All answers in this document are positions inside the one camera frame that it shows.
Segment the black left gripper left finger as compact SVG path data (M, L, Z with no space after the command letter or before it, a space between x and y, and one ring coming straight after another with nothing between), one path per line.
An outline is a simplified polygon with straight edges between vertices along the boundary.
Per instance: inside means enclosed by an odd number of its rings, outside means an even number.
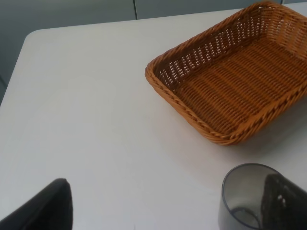
M72 227L71 186L64 178L52 181L0 221L2 230L71 230Z

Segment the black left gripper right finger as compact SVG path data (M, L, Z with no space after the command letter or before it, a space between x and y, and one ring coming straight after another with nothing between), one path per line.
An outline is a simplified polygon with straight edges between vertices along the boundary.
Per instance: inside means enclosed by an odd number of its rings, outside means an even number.
M264 181L260 206L264 230L305 230L307 193L280 174L269 174Z

